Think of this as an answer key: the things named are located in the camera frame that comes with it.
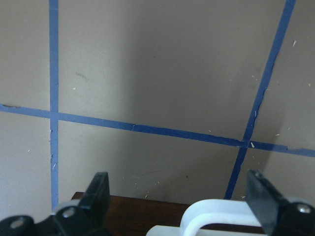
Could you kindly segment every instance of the white plastic handle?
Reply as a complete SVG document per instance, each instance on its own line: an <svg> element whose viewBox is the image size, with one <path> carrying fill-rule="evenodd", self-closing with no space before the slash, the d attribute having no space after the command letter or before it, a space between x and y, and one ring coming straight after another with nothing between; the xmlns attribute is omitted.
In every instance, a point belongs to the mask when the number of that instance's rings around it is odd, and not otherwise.
<svg viewBox="0 0 315 236"><path fill-rule="evenodd" d="M217 223L261 226L246 202L209 199L188 207L182 217L180 234L196 236L201 227Z"/></svg>

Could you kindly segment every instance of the metal screw head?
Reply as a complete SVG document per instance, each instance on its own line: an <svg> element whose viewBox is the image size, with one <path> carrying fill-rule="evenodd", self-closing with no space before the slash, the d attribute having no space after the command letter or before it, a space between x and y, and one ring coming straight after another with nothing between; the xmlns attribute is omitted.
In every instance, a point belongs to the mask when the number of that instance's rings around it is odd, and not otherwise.
<svg viewBox="0 0 315 236"><path fill-rule="evenodd" d="M256 176L257 178L262 178L262 177L263 177L263 175L262 175L261 172L256 172L256 173L255 173L255 176Z"/></svg>
<svg viewBox="0 0 315 236"><path fill-rule="evenodd" d="M306 213L306 214L311 213L311 208L306 204L298 204L297 209L301 213Z"/></svg>
<svg viewBox="0 0 315 236"><path fill-rule="evenodd" d="M69 218L69 217L73 216L74 213L75 213L75 209L73 207L71 207L71 208L69 208L63 212L63 217Z"/></svg>
<svg viewBox="0 0 315 236"><path fill-rule="evenodd" d="M24 224L24 221L25 221L24 218L20 217L11 223L10 228L16 229L18 227L21 227Z"/></svg>

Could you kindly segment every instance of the gray wall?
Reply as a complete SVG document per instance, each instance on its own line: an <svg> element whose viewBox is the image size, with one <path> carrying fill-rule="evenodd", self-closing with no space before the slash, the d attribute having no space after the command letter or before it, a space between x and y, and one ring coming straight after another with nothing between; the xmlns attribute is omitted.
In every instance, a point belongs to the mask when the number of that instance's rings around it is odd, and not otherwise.
<svg viewBox="0 0 315 236"><path fill-rule="evenodd" d="M242 140L284 3L60 0L59 111ZM296 4L254 141L314 149L314 8ZM49 111L48 1L2 0L0 30L0 103ZM49 119L0 112L0 128L0 218L43 219L51 210ZM109 172L112 195L223 198L237 153L59 121L59 201L84 191L97 171ZM312 157L250 149L235 200L249 168L315 204Z"/></svg>

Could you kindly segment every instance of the wooden surface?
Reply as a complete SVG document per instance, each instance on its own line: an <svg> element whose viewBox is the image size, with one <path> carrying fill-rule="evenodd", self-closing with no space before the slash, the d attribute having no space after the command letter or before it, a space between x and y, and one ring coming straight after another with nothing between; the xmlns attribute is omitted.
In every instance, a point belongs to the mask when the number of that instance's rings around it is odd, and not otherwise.
<svg viewBox="0 0 315 236"><path fill-rule="evenodd" d="M76 192L72 199L80 199L83 194ZM185 204L111 196L104 225L113 236L145 236L155 225L179 227L188 207ZM215 224L204 228L263 234L258 227Z"/></svg>

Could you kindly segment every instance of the blue painter's tape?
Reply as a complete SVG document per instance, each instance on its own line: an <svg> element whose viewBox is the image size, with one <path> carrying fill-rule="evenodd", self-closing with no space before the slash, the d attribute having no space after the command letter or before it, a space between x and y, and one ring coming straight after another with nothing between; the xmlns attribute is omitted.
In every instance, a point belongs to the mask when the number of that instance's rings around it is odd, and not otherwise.
<svg viewBox="0 0 315 236"><path fill-rule="evenodd" d="M49 0L49 59L50 59L50 111L58 112L59 102L59 45L58 0Z"/></svg>
<svg viewBox="0 0 315 236"><path fill-rule="evenodd" d="M12 107L0 104L0 112L9 112L21 115L27 115L32 117L50 118L51 113L49 111L32 109L27 107Z"/></svg>
<svg viewBox="0 0 315 236"><path fill-rule="evenodd" d="M59 45L58 0L49 0L51 204L58 205Z"/></svg>
<svg viewBox="0 0 315 236"><path fill-rule="evenodd" d="M208 134L200 134L200 133L188 132L188 131L183 131L183 130L125 123L125 122L113 121L113 120L107 120L107 119L83 117L83 116L77 116L77 115L66 114L66 113L59 113L59 120L82 123L82 124L97 125L97 126L103 126L103 127L115 128L115 129L130 130L130 131L141 132L141 133L158 134L158 135L165 135L165 136L178 137L178 138L184 138L184 139L199 140L199 141L229 145L229 146L234 146L234 147L244 147L246 145L245 142L241 142L239 140L229 139L229 138L224 138L224 137L217 137L217 136L208 135Z"/></svg>
<svg viewBox="0 0 315 236"><path fill-rule="evenodd" d="M50 119L50 171L51 171L51 200L52 208L58 206L58 119Z"/></svg>
<svg viewBox="0 0 315 236"><path fill-rule="evenodd" d="M255 149L259 149L259 150L276 151L276 152L283 152L287 154L315 157L315 150L311 150L311 149L305 149L305 148L289 149L288 146L261 143L261 142L255 142L255 141L252 141L252 143Z"/></svg>
<svg viewBox="0 0 315 236"><path fill-rule="evenodd" d="M295 5L295 0L287 0L285 3L283 13L282 13L282 16L278 25L278 29L276 32L276 36L272 44L272 48L271 48L271 51L270 51L270 54L269 54L269 57L265 66L264 73L262 75L262 79L258 88L256 99L252 107L250 118L246 126L246 130L243 137L244 141L249 141L252 138L255 122L259 114L259 108L263 101L264 94L268 88L272 71L275 65L275 61L281 49L285 32L289 25L290 18L294 9L294 5Z"/></svg>
<svg viewBox="0 0 315 236"><path fill-rule="evenodd" d="M276 32L276 36L274 39L274 42L272 44L271 50L270 50L270 54L265 66L265 70L264 73L262 75L262 79L258 88L258 92L252 107L252 111L250 114L250 118L248 120L247 126L246 126L246 130L243 136L243 141L247 142L247 148L250 145L250 140L252 138L252 134L253 134L253 130L254 130L254 126L256 123L256 119L257 116L259 114L259 108L260 105L263 101L264 98L264 94L266 89L268 88L270 79L271 79L271 75L272 75L272 71L274 68L274 64L277 58L277 55L279 54L279 51L281 49L282 46L282 42L284 40L284 36L285 36L285 32L286 29L289 25L290 22L290 18L294 9L294 5L295 5L295 0L287 0L285 2L284 5L284 9L283 9L283 13L278 25L278 29ZM236 185L236 181L238 178L238 175L241 171L241 166L244 162L245 159L245 155L246 155L246 151L243 150L243 148L241 148L239 150L238 156L236 158L236 162L229 180L229 184L228 187L226 189L226 193L225 193L225 199L230 199L232 197L235 185Z"/></svg>
<svg viewBox="0 0 315 236"><path fill-rule="evenodd" d="M224 199L231 199L236 181L238 179L238 175L241 171L242 164L244 162L244 157L246 156L247 148L246 147L241 147L240 150L238 151L238 155L234 164L234 168L231 174L231 178L229 180L227 190L224 196Z"/></svg>

